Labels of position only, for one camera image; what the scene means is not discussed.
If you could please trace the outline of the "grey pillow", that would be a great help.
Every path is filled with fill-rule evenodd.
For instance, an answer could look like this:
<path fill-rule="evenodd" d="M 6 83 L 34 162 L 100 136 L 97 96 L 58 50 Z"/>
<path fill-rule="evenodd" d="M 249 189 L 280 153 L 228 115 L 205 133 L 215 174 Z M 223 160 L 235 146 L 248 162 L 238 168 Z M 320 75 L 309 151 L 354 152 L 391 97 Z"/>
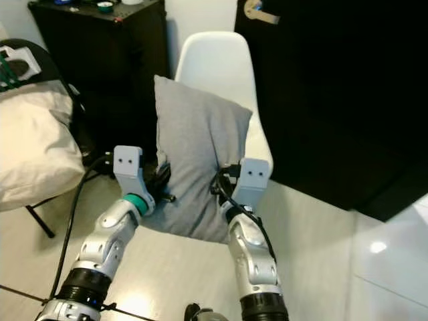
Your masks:
<path fill-rule="evenodd" d="M 171 177 L 165 192 L 175 200 L 158 205 L 146 225 L 163 233 L 227 243 L 227 222 L 211 181 L 224 165 L 238 163 L 253 112 L 239 104 L 154 76 L 156 157 Z"/>

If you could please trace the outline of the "black cabinet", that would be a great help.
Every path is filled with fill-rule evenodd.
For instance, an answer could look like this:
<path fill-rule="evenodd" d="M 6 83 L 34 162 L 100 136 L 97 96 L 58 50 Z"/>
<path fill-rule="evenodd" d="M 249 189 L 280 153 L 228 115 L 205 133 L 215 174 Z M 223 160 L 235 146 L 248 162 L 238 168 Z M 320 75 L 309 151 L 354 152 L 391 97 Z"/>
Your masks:
<path fill-rule="evenodd" d="M 115 2 L 99 13 L 97 2 L 33 0 L 33 16 L 48 52 L 80 93 L 96 146 L 156 149 L 154 76 L 169 77 L 165 0 Z"/>

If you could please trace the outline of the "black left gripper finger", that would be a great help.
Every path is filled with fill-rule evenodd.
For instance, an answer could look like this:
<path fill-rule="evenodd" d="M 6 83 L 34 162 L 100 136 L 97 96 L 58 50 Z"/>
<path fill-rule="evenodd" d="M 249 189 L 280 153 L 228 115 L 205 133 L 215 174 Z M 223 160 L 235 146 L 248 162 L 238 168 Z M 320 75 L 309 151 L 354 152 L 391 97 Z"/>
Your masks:
<path fill-rule="evenodd" d="M 165 189 L 171 177 L 171 165 L 169 163 L 162 163 L 155 165 L 152 168 L 150 175 L 150 187 L 153 189 Z"/>

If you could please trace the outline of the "white strapped device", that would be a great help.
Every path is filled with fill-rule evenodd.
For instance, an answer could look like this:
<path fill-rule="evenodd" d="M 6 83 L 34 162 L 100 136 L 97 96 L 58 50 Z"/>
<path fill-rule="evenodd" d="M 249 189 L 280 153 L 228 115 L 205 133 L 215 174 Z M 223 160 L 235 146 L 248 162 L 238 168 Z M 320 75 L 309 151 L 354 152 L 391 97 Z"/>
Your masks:
<path fill-rule="evenodd" d="M 14 79 L 16 82 L 24 82 L 30 77 L 41 73 L 41 67 L 37 63 L 33 52 L 27 47 L 12 48 L 9 46 L 0 47 L 2 71 Z"/>

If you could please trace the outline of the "cream pillow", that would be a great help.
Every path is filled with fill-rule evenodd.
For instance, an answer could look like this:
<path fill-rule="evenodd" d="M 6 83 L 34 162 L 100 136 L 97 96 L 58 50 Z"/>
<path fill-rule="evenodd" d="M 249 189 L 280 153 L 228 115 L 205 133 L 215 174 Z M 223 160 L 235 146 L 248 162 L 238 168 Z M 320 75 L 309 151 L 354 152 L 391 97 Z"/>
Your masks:
<path fill-rule="evenodd" d="M 62 86 L 30 85 L 0 95 L 0 211 L 62 195 L 84 174 Z"/>

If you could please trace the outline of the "black room door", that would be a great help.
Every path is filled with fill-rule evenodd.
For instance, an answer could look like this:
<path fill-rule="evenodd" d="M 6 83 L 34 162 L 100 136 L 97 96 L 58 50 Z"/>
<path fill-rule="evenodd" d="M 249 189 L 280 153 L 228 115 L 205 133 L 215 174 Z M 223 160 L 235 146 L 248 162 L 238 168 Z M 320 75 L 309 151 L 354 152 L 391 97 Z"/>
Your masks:
<path fill-rule="evenodd" d="M 428 195 L 428 0 L 262 0 L 236 33 L 280 184 L 382 222 Z"/>

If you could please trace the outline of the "white plastic chair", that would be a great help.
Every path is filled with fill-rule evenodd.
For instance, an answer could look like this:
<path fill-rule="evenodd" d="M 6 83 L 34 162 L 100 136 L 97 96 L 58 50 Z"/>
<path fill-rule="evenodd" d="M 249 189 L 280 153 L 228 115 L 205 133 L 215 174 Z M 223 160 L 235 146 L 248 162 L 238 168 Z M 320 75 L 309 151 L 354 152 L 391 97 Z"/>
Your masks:
<path fill-rule="evenodd" d="M 274 159 L 259 115 L 253 59 L 247 40 L 234 31 L 201 31 L 181 47 L 174 80 L 229 99 L 253 111 L 245 137 L 245 156 Z"/>

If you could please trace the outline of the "black chair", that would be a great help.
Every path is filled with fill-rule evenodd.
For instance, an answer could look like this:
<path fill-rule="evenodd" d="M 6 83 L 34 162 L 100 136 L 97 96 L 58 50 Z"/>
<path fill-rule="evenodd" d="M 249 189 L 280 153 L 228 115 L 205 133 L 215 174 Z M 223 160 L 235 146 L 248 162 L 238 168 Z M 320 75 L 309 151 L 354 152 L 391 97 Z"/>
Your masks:
<path fill-rule="evenodd" d="M 92 161 L 86 160 L 86 157 L 92 155 L 91 152 L 94 150 L 94 147 L 88 146 L 88 144 L 92 143 L 92 139 L 89 137 L 88 120 L 86 120 L 85 107 L 83 107 L 82 101 L 80 101 L 80 93 L 73 85 L 67 82 L 66 78 L 64 77 L 64 71 L 58 67 L 56 62 L 53 60 L 51 53 L 49 53 L 42 46 L 25 39 L 1 39 L 0 45 L 2 47 L 10 47 L 12 49 L 30 49 L 34 58 L 33 64 L 37 64 L 41 68 L 42 71 L 39 74 L 36 74 L 36 76 L 30 77 L 28 80 L 21 80 L 21 85 L 60 80 L 64 86 L 64 89 L 70 94 L 72 99 L 73 111 L 70 120 L 70 134 L 72 134 L 74 140 L 77 143 L 80 143 L 80 141 L 84 142 L 83 165 L 91 163 Z M 48 204 L 57 197 L 59 196 L 39 199 L 39 202 L 37 203 L 26 204 L 23 206 L 30 216 L 33 217 L 36 223 L 39 224 L 49 239 L 55 238 L 56 233 L 52 231 L 48 223 L 46 223 L 45 220 L 43 220 L 43 218 L 37 214 L 36 208 L 38 208 L 40 205 Z"/>

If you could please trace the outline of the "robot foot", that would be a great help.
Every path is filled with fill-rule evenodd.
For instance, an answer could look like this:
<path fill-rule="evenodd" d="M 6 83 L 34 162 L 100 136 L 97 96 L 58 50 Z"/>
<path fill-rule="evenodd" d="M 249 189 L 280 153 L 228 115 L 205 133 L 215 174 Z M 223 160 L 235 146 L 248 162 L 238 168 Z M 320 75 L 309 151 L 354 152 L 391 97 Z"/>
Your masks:
<path fill-rule="evenodd" d="M 229 319 L 214 309 L 202 308 L 199 304 L 192 303 L 185 308 L 184 321 L 229 321 Z"/>

